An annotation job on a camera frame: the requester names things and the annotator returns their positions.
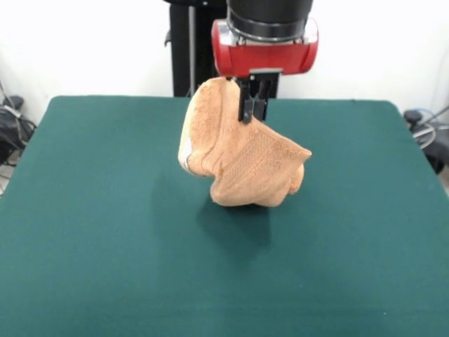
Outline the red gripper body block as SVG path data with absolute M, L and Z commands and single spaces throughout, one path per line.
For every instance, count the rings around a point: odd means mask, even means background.
M 310 19 L 300 39 L 265 43 L 233 32 L 227 21 L 220 19 L 213 23 L 211 39 L 215 67 L 223 77 L 245 78 L 261 73 L 292 75 L 312 68 L 319 31 L 316 21 Z

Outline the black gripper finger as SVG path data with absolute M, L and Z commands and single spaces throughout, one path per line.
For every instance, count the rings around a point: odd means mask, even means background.
M 271 87 L 272 81 L 270 79 L 262 79 L 259 82 L 253 111 L 253 116 L 259 121 L 265 121 L 266 119 Z
M 250 80 L 239 79 L 239 114 L 238 120 L 244 124 L 251 121 L 253 115 L 253 98 L 250 94 Z

